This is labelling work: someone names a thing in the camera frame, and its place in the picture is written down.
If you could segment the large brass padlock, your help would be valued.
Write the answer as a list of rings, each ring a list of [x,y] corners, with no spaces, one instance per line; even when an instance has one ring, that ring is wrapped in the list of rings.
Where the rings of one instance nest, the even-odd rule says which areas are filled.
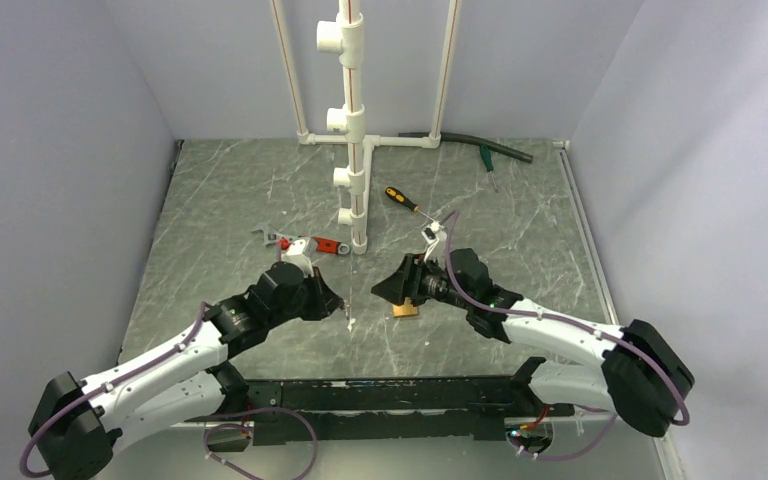
[[[419,314],[419,307],[412,304],[410,298],[405,298],[400,305],[392,306],[392,317],[394,319],[403,319],[415,317]]]

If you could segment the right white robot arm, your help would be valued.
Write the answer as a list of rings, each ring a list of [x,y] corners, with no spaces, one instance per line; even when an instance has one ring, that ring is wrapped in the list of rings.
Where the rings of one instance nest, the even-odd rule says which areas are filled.
[[[681,409],[695,378],[652,324],[600,324],[546,309],[495,283],[469,248],[455,250],[451,264],[449,271],[441,260],[407,254],[371,292],[393,306],[434,300],[461,308],[485,338],[566,359],[564,365],[541,358],[522,365],[510,391],[517,411],[534,415],[547,404],[586,406],[613,412],[655,438],[686,421]]]

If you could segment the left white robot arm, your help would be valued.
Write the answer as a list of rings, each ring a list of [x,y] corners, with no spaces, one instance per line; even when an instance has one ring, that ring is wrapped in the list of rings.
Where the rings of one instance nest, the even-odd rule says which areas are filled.
[[[316,267],[279,261],[244,292],[200,305],[191,326],[106,371],[47,382],[19,459],[26,478],[90,479],[112,458],[168,426],[239,417],[247,406],[235,356],[288,321],[320,321],[345,307]]]

